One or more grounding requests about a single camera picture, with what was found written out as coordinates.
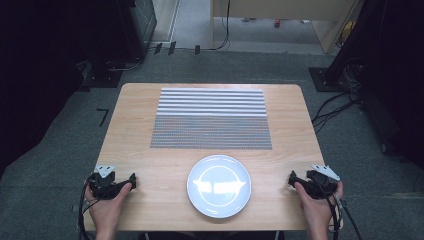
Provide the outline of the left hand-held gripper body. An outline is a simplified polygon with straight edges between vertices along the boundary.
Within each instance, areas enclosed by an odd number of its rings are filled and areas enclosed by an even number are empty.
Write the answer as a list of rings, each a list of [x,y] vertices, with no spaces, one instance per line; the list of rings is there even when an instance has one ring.
[[[130,183],[131,179],[117,183],[115,181],[115,167],[111,165],[97,165],[88,180],[89,187],[95,199],[114,199],[121,189]]]

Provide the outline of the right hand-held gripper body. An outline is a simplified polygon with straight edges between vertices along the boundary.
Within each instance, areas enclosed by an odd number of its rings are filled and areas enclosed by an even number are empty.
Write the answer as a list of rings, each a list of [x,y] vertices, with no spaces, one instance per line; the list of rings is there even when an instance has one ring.
[[[334,194],[340,177],[328,166],[312,164],[306,172],[308,181],[297,178],[306,193],[313,199],[324,199]]]

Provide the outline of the person's left hand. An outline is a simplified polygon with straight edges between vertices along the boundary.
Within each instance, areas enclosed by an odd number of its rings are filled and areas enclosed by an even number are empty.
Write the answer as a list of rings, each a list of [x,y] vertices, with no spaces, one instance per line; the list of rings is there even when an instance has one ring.
[[[100,200],[89,209],[96,233],[98,231],[117,232],[121,209],[130,191],[131,183],[127,183],[114,199]]]

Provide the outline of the person's right hand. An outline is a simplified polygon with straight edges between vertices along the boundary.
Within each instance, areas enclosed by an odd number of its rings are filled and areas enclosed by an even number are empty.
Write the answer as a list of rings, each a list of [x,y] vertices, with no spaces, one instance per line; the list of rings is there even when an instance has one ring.
[[[311,198],[300,183],[295,184],[296,192],[300,198],[300,206],[303,210],[307,222],[307,231],[309,232],[327,232],[332,212],[330,206],[336,205],[334,197],[328,199]]]

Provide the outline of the white round plate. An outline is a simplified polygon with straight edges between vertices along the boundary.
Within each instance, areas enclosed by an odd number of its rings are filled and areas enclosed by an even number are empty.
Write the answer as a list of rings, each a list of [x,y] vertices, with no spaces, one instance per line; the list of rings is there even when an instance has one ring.
[[[192,205],[203,215],[224,219],[249,202],[252,184],[245,166],[227,155],[211,155],[191,169],[186,184]]]

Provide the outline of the grey striped placemat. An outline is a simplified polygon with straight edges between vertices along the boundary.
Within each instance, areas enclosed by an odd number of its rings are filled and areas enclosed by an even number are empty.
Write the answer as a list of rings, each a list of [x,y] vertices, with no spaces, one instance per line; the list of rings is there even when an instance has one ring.
[[[163,88],[152,148],[270,150],[261,89]]]

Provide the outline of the yellow object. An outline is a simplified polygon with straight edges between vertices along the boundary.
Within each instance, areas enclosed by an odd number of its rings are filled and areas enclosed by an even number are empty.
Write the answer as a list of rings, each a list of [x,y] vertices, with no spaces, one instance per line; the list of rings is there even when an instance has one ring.
[[[356,22],[355,21],[349,21],[343,28],[342,32],[339,35],[339,38],[337,40],[337,45],[338,46],[342,46],[347,38],[349,37],[349,35],[351,34],[351,32],[353,31],[354,27],[355,27]]]

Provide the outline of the light wooden cabinet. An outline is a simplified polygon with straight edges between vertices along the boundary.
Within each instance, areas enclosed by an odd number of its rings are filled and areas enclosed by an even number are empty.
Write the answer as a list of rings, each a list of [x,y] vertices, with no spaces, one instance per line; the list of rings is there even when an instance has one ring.
[[[210,46],[218,17],[310,20],[324,53],[329,53],[360,0],[210,0]]]

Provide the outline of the black stand base plate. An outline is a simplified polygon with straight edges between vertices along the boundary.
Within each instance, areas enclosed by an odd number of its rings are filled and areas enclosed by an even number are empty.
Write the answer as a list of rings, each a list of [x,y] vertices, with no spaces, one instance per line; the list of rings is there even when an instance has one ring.
[[[122,71],[108,71],[102,75],[96,75],[90,70],[84,78],[79,91],[88,92],[92,88],[117,88],[122,76]]]
[[[349,92],[346,78],[329,68],[310,67],[309,73],[317,92]]]

